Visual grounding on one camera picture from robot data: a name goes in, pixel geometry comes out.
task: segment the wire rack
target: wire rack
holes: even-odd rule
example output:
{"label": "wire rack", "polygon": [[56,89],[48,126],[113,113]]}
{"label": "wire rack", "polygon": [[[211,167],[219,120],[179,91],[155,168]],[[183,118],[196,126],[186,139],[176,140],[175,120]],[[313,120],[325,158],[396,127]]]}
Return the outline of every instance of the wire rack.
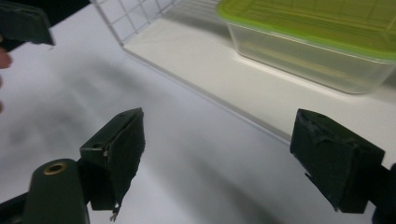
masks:
{"label": "wire rack", "polygon": [[180,0],[91,0],[121,46]]}

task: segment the white table surface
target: white table surface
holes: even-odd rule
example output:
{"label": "white table surface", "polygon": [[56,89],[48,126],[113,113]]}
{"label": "white table surface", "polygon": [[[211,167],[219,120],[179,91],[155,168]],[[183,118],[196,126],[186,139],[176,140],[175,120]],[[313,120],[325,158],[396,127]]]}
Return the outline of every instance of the white table surface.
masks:
{"label": "white table surface", "polygon": [[[146,152],[117,223],[370,223],[370,203],[364,215],[335,213],[283,141],[132,60],[92,6],[52,31],[56,47],[21,46],[1,71],[0,202],[27,191],[41,164],[77,160],[116,114],[143,107]],[[376,129],[391,135],[392,122]],[[92,223],[110,215],[90,211]]]}
{"label": "white table surface", "polygon": [[212,0],[184,0],[124,47],[244,118],[290,140],[298,108],[322,113],[386,150],[396,162],[396,74],[349,95],[238,55]]}

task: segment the plastic container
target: plastic container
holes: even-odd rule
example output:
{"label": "plastic container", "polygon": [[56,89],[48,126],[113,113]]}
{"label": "plastic container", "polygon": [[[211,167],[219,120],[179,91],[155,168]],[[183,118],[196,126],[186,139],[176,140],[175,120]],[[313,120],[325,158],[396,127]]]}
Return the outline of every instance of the plastic container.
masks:
{"label": "plastic container", "polygon": [[395,0],[222,0],[243,56],[348,93],[396,71]]}

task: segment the white shelf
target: white shelf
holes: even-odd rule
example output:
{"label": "white shelf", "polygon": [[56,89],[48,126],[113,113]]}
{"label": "white shelf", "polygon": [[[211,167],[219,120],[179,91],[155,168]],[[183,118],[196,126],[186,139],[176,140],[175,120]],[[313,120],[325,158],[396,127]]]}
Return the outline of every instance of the white shelf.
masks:
{"label": "white shelf", "polygon": [[342,123],[396,161],[396,76],[348,95],[239,56],[210,0],[182,1],[124,48],[142,62],[290,140],[298,108]]}

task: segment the black object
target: black object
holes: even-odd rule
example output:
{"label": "black object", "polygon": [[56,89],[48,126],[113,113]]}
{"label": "black object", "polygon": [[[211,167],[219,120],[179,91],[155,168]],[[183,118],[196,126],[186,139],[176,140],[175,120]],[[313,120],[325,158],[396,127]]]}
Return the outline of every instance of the black object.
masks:
{"label": "black object", "polygon": [[299,109],[290,152],[335,210],[363,213],[377,208],[373,223],[396,223],[396,167],[381,162],[385,152],[332,119]]}
{"label": "black object", "polygon": [[[8,2],[42,9],[42,11],[47,15],[50,27],[65,20],[75,12],[90,4],[89,0],[8,0]],[[14,25],[16,23],[13,18],[9,18],[9,20],[5,22]],[[7,51],[11,51],[23,43],[23,41],[5,38],[4,41],[0,43],[0,47]]]}
{"label": "black object", "polygon": [[7,39],[54,45],[50,22],[38,7],[0,1],[0,34]]}
{"label": "black object", "polygon": [[115,220],[144,147],[142,109],[118,114],[84,144],[79,161],[37,168],[28,193],[0,204],[0,224],[85,224],[88,202],[93,210],[113,210]]}

